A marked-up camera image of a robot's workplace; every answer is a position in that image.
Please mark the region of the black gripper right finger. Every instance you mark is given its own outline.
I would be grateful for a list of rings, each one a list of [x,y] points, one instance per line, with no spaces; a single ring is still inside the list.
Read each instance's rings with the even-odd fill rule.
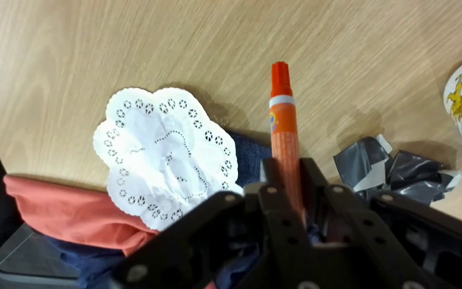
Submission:
[[[462,220],[392,191],[370,201],[301,161],[309,217],[326,243],[360,251],[371,289],[462,289]]]

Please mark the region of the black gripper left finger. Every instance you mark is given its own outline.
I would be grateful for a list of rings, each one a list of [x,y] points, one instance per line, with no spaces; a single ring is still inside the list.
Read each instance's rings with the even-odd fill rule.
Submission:
[[[302,220],[262,162],[245,195],[221,191],[118,265],[111,289],[298,289],[309,278]]]

